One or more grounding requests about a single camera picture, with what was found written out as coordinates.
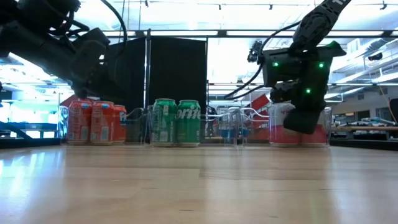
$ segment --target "ceiling light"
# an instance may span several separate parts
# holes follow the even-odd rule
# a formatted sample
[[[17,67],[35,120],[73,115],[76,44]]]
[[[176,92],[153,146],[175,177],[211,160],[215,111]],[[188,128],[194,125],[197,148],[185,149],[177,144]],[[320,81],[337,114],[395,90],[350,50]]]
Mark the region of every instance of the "ceiling light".
[[[359,91],[359,90],[362,90],[364,87],[361,87],[361,88],[355,88],[355,89],[353,89],[353,90],[350,90],[350,91],[347,91],[347,92],[345,92],[345,93],[343,93],[344,95],[347,95],[347,94],[352,94],[352,93],[355,93],[355,92],[357,92],[357,91]]]
[[[328,93],[325,95],[325,99],[330,99],[330,98],[336,97],[338,95],[340,95],[340,94],[339,93]]]
[[[227,35],[229,36],[264,36],[268,37],[272,35],[275,31],[227,31]],[[276,35],[278,36],[293,36],[295,31],[282,31]]]
[[[343,100],[325,100],[327,103],[342,103]]]
[[[114,31],[103,31],[103,33],[107,37],[122,37],[124,35],[123,31],[117,31],[117,30],[114,30]],[[86,32],[80,32],[79,34],[80,35],[84,35],[84,34],[86,34]],[[129,36],[129,37],[136,36],[136,32],[135,31],[127,31],[127,36]]]
[[[373,83],[379,83],[379,82],[385,82],[385,81],[389,81],[389,80],[393,80],[398,78],[398,73],[392,73],[392,74],[388,74],[388,75],[383,75],[380,76],[379,78],[375,78],[372,80]]]
[[[339,37],[339,36],[380,36],[383,31],[331,31],[329,37]]]
[[[332,84],[336,86],[371,86],[373,85],[372,83],[336,83]]]
[[[357,73],[357,74],[354,74],[354,75],[350,75],[348,77],[345,77],[345,78],[342,78],[341,80],[336,81],[336,83],[346,83],[346,82],[349,82],[349,81],[353,81],[354,79],[356,79],[356,78],[358,78],[358,77],[360,77],[362,75],[363,75],[362,73]]]
[[[378,86],[398,86],[398,83],[379,83]]]
[[[151,35],[154,36],[204,36],[204,35],[217,35],[218,31],[151,31]]]

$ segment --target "wooden tabletop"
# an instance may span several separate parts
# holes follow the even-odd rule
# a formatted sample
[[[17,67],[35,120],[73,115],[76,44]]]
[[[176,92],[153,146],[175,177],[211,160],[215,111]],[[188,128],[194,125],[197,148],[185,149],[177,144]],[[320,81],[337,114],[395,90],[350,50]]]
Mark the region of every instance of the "wooden tabletop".
[[[343,147],[0,151],[0,223],[397,223],[398,153]]]

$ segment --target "white wall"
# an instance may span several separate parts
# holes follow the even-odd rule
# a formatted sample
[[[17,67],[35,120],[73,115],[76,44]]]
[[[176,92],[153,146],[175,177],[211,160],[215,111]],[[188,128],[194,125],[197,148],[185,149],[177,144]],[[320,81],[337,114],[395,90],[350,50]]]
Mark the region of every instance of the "white wall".
[[[371,117],[376,117],[376,109],[388,107],[387,101],[379,94],[378,89],[377,87],[375,88],[377,91],[365,92],[363,100],[358,100],[358,94],[353,94],[354,97],[345,98],[344,103],[332,105],[333,114],[370,110]],[[398,98],[398,86],[388,87],[386,97],[388,100]]]

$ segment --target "soda can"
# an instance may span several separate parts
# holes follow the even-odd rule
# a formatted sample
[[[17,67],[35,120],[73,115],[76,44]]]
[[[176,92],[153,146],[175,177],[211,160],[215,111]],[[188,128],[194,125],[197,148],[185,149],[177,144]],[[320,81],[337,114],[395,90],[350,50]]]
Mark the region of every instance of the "soda can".
[[[177,107],[177,142],[181,147],[200,143],[200,106],[196,100],[182,100]]]
[[[71,144],[90,141],[92,105],[89,101],[72,101],[69,105],[67,139]]]
[[[115,105],[114,136],[115,143],[126,141],[126,108],[122,105]]]
[[[114,133],[114,104],[96,101],[91,115],[91,142],[93,144],[112,144]]]
[[[154,146],[169,147],[175,142],[175,100],[158,99],[152,110],[152,143]]]

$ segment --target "orange soda can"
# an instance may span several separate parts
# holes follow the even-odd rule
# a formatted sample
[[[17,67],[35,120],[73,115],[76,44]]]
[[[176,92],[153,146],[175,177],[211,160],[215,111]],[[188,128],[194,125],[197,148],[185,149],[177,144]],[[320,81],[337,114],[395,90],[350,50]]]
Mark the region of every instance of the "orange soda can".
[[[126,141],[126,108],[123,105],[115,105],[114,142]]]
[[[68,115],[68,142],[82,144],[90,141],[91,112],[90,101],[72,101]]]
[[[112,144],[114,133],[114,104],[96,101],[91,114],[91,142],[93,144]]]

